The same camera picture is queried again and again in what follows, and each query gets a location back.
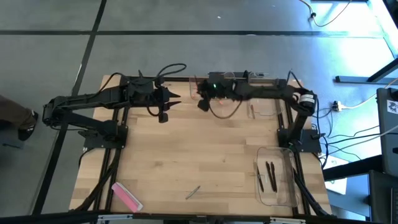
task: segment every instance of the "wooden tabletop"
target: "wooden tabletop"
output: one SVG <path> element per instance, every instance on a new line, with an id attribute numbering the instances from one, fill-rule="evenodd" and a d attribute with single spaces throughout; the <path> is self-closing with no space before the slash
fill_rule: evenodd
<path id="1" fill-rule="evenodd" d="M 118 83 L 119 77 L 114 77 L 108 85 Z M 167 112 L 167 123 L 159 124 L 145 108 L 130 109 L 127 119 L 128 139 L 121 153 L 116 181 L 144 205 L 141 212 L 291 216 L 289 207 L 266 206 L 256 199 L 253 166 L 256 152 L 260 147 L 278 145 L 276 130 L 279 125 L 276 114 L 272 115 L 275 101 L 251 102 L 270 108 L 265 112 L 267 116 L 255 114 L 253 119 L 249 103 L 243 102 L 230 119 L 218 119 L 197 108 L 198 101 L 192 99 L 188 82 L 167 82 L 165 86 L 182 96 L 178 99 L 182 103 Z M 215 102 L 213 107 L 215 113 L 225 116 L 232 112 L 236 103 Z M 111 119 L 112 113 L 112 110 L 96 108 L 94 118 L 104 121 Z M 310 119 L 306 127 L 311 127 Z M 103 155 L 104 149 L 95 149 L 82 159 L 71 209 L 79 206 L 97 184 Z M 310 153 L 300 155 L 307 188 L 323 209 L 331 213 L 319 162 Z M 186 200 L 199 185 L 198 192 Z M 302 211 L 300 193 L 297 186 L 295 188 L 299 211 Z M 104 189 L 100 208 L 104 208 L 108 186 Z M 272 200 L 275 195 L 264 197 Z M 111 211 L 131 213 L 115 195 Z"/>

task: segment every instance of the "black robotic arm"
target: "black robotic arm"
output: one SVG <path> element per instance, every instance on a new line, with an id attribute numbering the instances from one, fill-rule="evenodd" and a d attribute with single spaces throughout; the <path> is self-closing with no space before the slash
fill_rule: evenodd
<path id="1" fill-rule="evenodd" d="M 87 148 L 123 148 L 128 129 L 126 124 L 118 125 L 117 121 L 113 120 L 98 121 L 73 113 L 73 111 L 97 107 L 111 110 L 141 107 L 147 108 L 152 116 L 157 116 L 160 123 L 169 120 L 166 111 L 179 103 L 179 101 L 170 102 L 170 98 L 180 96 L 162 86 L 161 78 L 144 78 L 142 75 L 133 80 L 124 75 L 122 78 L 126 79 L 123 85 L 107 89 L 104 89 L 104 85 L 99 92 L 94 94 L 55 97 L 44 105 L 43 123 L 50 127 L 67 123 L 86 129 L 79 131 L 79 134 L 86 138 L 84 147 Z M 152 113 L 151 107 L 158 107 L 159 112 Z"/>
<path id="2" fill-rule="evenodd" d="M 301 145 L 305 121 L 314 114 L 317 102 L 317 95 L 313 91 L 290 86 L 286 80 L 276 79 L 274 86 L 252 86 L 244 80 L 225 79 L 222 75 L 211 74 L 209 79 L 197 85 L 198 94 L 202 97 L 198 107 L 203 111 L 211 109 L 210 100 L 215 98 L 228 98 L 236 101 L 263 98 L 280 99 L 287 102 L 297 112 L 297 116 L 286 132 L 279 130 L 279 143 L 282 147 L 289 147 L 289 144 Z M 317 147 L 315 152 L 320 152 L 320 148 Z"/>

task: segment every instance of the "pink sponge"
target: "pink sponge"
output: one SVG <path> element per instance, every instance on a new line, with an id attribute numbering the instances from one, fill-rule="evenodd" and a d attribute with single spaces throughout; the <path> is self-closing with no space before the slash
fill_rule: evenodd
<path id="1" fill-rule="evenodd" d="M 112 185 L 113 192 L 130 208 L 132 212 L 140 211 L 144 206 L 122 184 L 116 182 Z"/>

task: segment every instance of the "brown pants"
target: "brown pants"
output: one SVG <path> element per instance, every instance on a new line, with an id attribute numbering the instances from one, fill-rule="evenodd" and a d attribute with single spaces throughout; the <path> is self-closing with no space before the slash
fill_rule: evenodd
<path id="1" fill-rule="evenodd" d="M 28 129 L 36 124 L 32 110 L 0 95 L 0 120 L 8 121 L 19 129 Z"/>

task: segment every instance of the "concrete floor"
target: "concrete floor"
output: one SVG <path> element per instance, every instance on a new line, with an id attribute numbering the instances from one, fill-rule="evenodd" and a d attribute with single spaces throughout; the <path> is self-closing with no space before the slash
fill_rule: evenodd
<path id="1" fill-rule="evenodd" d="M 100 2 L 1 1 L 0 30 L 91 30 Z M 324 23 L 346 3 L 311 4 L 319 23 Z M 372 75 L 393 59 L 379 21 L 367 4 L 351 3 L 339 19 L 322 28 L 307 21 L 308 13 L 298 0 L 108 1 L 100 30 L 318 30 L 332 35 L 345 32 L 346 36 L 97 36 L 79 93 L 97 91 L 106 74 L 137 75 L 140 69 L 144 75 L 155 75 L 163 66 L 177 62 L 188 65 L 178 74 L 181 76 L 247 69 L 285 78 L 293 69 L 305 86 L 319 95 L 321 108 L 334 100 L 355 105 L 382 87 L 333 81 L 337 75 Z M 41 113 L 42 105 L 51 98 L 70 94 L 87 41 L 87 35 L 0 35 L 0 94 Z M 89 116 L 92 110 L 82 113 Z M 375 126 L 376 102 L 335 113 L 333 118 L 332 135 L 353 134 Z M 326 118 L 321 120 L 321 129 L 329 130 Z M 0 138 L 3 141 L 16 141 L 9 132 L 2 135 L 6 136 Z M 0 217 L 30 212 L 55 135 L 55 131 L 39 123 L 22 149 L 0 146 L 0 177 L 4 180 L 0 185 Z M 68 133 L 45 213 L 68 210 L 82 145 L 82 137 Z M 380 151 L 377 139 L 349 149 L 361 158 Z M 335 156 L 348 161 L 357 159 L 342 152 Z"/>

